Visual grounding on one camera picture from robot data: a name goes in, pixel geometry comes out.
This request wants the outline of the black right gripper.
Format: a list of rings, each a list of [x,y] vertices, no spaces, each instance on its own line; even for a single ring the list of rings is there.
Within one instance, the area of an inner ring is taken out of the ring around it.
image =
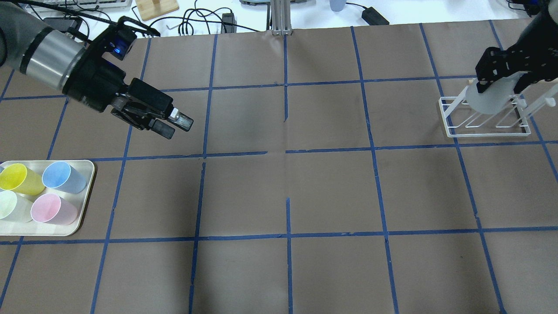
[[[513,74],[521,73],[512,88],[521,93],[540,80],[550,82],[558,76],[557,41],[523,39],[507,50],[486,48],[476,65],[478,93],[484,93],[492,84]]]

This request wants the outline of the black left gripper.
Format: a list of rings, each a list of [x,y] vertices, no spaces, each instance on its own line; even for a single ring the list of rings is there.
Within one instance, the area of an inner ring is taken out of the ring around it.
[[[173,99],[137,78],[124,82],[126,72],[106,60],[103,32],[84,48],[63,85],[63,93],[98,113],[112,106],[112,115],[139,130],[172,139],[175,129],[188,132],[194,120],[174,109]]]

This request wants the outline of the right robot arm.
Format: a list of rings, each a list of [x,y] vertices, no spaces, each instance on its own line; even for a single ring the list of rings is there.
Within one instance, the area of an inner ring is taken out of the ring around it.
[[[515,44],[506,50],[486,48],[476,65],[476,89],[484,93],[498,80],[522,73],[514,86],[514,93],[519,94],[540,80],[555,80],[557,69],[557,2],[552,0],[528,24]]]

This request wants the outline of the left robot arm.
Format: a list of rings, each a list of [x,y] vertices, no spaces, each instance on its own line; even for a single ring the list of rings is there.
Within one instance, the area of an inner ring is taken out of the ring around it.
[[[137,34],[160,33],[130,17],[107,22],[108,27],[94,40],[76,42],[43,20],[26,12],[20,0],[1,2],[1,65],[8,65],[60,91],[74,101],[111,114],[139,130],[151,130],[171,139],[175,129],[189,131],[193,119],[173,106],[173,98],[133,78],[104,57],[123,60],[137,40]]]

